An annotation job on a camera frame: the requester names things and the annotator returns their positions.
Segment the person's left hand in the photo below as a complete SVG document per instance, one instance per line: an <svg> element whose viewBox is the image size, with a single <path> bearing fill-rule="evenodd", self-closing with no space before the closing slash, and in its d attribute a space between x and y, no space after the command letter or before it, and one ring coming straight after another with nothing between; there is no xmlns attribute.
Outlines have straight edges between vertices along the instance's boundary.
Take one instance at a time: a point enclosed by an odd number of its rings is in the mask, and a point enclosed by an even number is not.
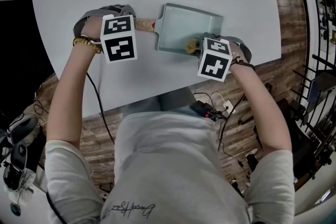
<svg viewBox="0 0 336 224"><path fill-rule="evenodd" d="M82 28L81 35L91 39L100 39L101 26L101 16L90 16Z"/></svg>

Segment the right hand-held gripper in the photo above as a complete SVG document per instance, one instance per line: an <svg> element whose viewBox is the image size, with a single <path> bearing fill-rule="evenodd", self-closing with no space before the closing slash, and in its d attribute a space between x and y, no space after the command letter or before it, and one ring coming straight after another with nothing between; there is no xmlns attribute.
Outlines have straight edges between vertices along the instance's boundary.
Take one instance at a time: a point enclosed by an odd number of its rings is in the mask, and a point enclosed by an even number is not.
<svg viewBox="0 0 336 224"><path fill-rule="evenodd" d="M236 43L243 51L247 60L233 60L230 43ZM246 44L237 37L221 36L205 32L201 35L198 42L200 55L198 57L198 72L199 77L212 79L223 82L231 65L239 63L241 65L250 66L252 52Z"/></svg>

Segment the person's right hand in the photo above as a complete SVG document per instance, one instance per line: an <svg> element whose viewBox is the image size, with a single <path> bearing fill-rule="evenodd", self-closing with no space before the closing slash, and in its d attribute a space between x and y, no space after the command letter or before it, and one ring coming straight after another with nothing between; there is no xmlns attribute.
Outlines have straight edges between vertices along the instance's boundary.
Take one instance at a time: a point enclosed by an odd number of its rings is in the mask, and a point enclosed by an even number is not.
<svg viewBox="0 0 336 224"><path fill-rule="evenodd" d="M231 42L230 43L230 48L231 48L231 51L232 51L233 60L247 62L243 51L239 48L239 46L236 43Z"/></svg>

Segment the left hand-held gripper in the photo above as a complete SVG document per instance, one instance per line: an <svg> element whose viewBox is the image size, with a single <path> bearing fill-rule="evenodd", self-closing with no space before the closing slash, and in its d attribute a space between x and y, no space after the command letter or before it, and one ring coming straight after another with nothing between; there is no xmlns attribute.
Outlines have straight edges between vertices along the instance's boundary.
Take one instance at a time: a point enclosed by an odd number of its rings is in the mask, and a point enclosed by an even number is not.
<svg viewBox="0 0 336 224"><path fill-rule="evenodd" d="M90 16L101 16L100 39L81 35L82 28ZM134 9L126 5L110 5L86 12L73 29L74 43L80 41L93 46L97 53L104 52L108 63L135 60L137 58Z"/></svg>

